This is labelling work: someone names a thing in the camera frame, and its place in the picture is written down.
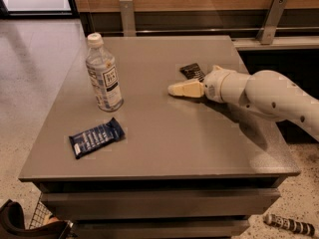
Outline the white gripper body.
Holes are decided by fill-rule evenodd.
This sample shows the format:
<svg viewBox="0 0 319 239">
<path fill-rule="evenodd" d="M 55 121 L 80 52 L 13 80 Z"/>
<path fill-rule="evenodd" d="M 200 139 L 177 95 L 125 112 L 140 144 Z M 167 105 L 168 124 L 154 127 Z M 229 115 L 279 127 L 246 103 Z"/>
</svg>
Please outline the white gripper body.
<svg viewBox="0 0 319 239">
<path fill-rule="evenodd" d="M 203 80 L 205 95 L 218 103 L 237 103 L 237 75 L 236 71 L 214 65 Z"/>
</svg>

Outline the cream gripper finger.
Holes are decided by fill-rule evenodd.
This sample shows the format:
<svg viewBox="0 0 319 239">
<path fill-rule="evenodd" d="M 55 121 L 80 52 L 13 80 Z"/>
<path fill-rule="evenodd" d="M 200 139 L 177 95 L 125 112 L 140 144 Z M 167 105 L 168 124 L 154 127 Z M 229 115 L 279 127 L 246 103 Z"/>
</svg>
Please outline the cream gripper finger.
<svg viewBox="0 0 319 239">
<path fill-rule="evenodd" d="M 201 98 L 204 96 L 203 84 L 198 79 L 170 85 L 167 90 L 170 95 L 175 97 Z"/>
</svg>

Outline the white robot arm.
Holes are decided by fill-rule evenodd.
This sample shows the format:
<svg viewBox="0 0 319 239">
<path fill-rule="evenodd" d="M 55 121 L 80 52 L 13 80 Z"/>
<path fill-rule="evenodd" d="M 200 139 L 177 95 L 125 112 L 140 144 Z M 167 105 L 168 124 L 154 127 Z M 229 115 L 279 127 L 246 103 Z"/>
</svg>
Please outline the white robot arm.
<svg viewBox="0 0 319 239">
<path fill-rule="evenodd" d="M 203 80 L 191 79 L 167 88 L 175 97 L 233 104 L 265 119 L 289 120 L 319 140 L 319 101 L 275 71 L 253 75 L 214 66 Z"/>
</svg>

